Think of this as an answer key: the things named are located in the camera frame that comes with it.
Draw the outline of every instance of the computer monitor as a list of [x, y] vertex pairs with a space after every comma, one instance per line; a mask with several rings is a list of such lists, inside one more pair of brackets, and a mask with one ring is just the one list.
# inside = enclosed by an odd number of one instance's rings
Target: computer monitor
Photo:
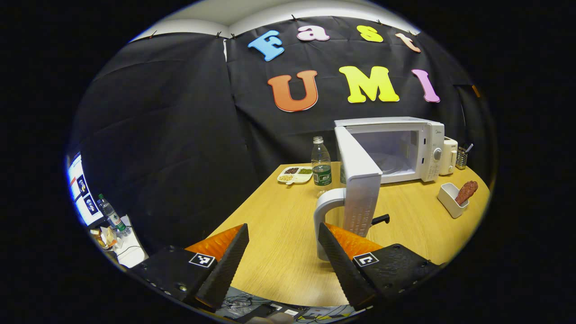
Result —
[[96, 203], [98, 197], [95, 197], [88, 187], [86, 176], [82, 169], [82, 156], [78, 152], [72, 159], [68, 168], [68, 181], [70, 186], [70, 195], [74, 205], [86, 226], [97, 225], [104, 220], [104, 215]]

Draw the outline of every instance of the yellow letter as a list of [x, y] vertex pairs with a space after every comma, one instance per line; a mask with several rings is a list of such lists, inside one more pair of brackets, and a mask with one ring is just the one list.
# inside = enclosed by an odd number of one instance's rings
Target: yellow letter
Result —
[[390, 78], [388, 77], [388, 69], [383, 66], [373, 66], [368, 78], [362, 71], [358, 70], [355, 66], [343, 66], [338, 71], [343, 73], [348, 79], [348, 86], [350, 87], [350, 96], [348, 102], [363, 103], [366, 97], [360, 92], [360, 88], [370, 98], [376, 100], [376, 94], [380, 89], [378, 99], [381, 101], [399, 101], [400, 98], [394, 92]]
[[370, 26], [357, 26], [356, 29], [361, 33], [360, 36], [369, 42], [382, 43], [384, 40], [382, 36], [378, 35], [378, 31]]

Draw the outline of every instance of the microwave door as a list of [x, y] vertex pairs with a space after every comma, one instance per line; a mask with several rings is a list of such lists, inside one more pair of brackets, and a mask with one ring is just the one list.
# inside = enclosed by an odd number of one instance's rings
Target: microwave door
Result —
[[334, 129], [346, 175], [344, 229], [365, 238], [374, 217], [382, 171], [345, 127]]

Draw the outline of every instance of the wooden table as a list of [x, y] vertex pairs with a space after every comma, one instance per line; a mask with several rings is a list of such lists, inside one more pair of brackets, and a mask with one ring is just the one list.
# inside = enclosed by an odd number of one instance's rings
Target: wooden table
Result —
[[[250, 243], [231, 286], [280, 303], [303, 306], [348, 304], [329, 262], [318, 259], [313, 212], [317, 197], [313, 179], [286, 186], [276, 177], [283, 164], [210, 235], [248, 224]], [[332, 163], [333, 188], [339, 186], [340, 162]], [[437, 199], [440, 185], [460, 188], [475, 180], [478, 190], [464, 214], [453, 219]], [[450, 261], [472, 236], [487, 207], [490, 192], [473, 170], [456, 169], [435, 182], [421, 180], [382, 184], [374, 217], [390, 223], [370, 228], [367, 238], [384, 247], [400, 243], [435, 264]], [[328, 223], [343, 225], [344, 207], [327, 213]]]

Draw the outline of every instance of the open microwave door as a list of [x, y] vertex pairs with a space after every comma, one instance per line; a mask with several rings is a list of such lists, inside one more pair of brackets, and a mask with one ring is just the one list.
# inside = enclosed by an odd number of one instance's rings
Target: open microwave door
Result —
[[334, 131], [342, 161], [340, 172], [346, 175], [346, 188], [328, 190], [316, 204], [314, 227], [318, 257], [325, 261], [328, 257], [318, 242], [318, 234], [326, 213], [344, 206], [344, 229], [365, 238], [374, 217], [382, 177], [380, 168], [345, 127], [338, 126]]

